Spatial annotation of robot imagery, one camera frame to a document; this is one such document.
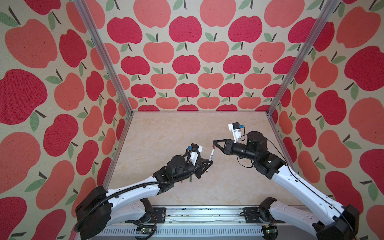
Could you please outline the white pen brown end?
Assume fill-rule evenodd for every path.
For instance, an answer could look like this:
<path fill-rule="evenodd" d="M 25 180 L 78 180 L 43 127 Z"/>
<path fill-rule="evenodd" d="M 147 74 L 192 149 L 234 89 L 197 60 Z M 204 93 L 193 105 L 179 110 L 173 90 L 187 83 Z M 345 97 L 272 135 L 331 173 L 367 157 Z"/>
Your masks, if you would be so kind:
<path fill-rule="evenodd" d="M 215 149 L 212 149 L 212 152 L 210 154 L 210 158 L 209 158 L 209 161 L 212 162 L 213 161 L 213 155 L 214 155 L 214 152 L 215 152 Z"/>

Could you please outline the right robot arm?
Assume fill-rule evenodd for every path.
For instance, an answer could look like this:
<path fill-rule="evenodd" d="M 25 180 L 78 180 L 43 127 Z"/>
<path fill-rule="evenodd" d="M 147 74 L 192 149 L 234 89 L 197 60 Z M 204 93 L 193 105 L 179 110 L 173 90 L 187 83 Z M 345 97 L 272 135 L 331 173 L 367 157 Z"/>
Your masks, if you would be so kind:
<path fill-rule="evenodd" d="M 268 197 L 259 204 L 261 219 L 283 221 L 318 240 L 354 240 L 359 229 L 359 211 L 327 197 L 305 181 L 284 160 L 268 151 L 267 141 L 256 131 L 247 134 L 245 144 L 231 139 L 213 141 L 225 155 L 250 160 L 260 174 L 285 188 L 309 209 L 305 212 Z"/>

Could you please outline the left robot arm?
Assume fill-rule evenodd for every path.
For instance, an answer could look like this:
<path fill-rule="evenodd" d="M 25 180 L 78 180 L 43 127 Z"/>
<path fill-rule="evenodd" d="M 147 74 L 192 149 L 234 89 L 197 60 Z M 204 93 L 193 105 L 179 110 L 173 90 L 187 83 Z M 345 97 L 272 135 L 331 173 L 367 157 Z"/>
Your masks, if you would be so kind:
<path fill-rule="evenodd" d="M 129 223 L 138 226 L 146 240 L 157 230 L 155 224 L 148 223 L 157 219 L 149 198 L 167 192 L 175 183 L 193 175 L 200 179 L 212 164 L 213 161 L 202 159 L 199 151 L 190 150 L 172 157 L 166 166 L 136 184 L 109 190 L 96 187 L 76 207 L 78 221 L 74 230 L 81 239 L 88 240 L 110 225 Z"/>

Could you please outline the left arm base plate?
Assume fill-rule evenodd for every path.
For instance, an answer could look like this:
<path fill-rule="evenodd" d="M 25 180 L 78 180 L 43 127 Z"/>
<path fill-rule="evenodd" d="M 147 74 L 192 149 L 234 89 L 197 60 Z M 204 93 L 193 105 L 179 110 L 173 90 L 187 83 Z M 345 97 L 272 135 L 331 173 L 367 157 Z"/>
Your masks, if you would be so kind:
<path fill-rule="evenodd" d="M 127 215 L 126 223 L 142 225 L 154 224 L 155 222 L 163 224 L 167 212 L 165 207 L 154 207 L 147 198 L 125 206 L 123 210 Z"/>

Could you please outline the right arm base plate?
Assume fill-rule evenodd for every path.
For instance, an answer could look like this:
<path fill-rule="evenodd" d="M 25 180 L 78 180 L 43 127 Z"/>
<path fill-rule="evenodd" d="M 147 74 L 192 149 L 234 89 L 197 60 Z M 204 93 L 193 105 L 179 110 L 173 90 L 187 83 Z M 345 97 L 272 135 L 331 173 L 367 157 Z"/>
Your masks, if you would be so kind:
<path fill-rule="evenodd" d="M 276 219 L 272 217 L 269 209 L 276 201 L 275 198 L 267 197 L 257 207 L 243 208 L 239 216 L 244 217 L 247 224 L 272 224 Z"/>

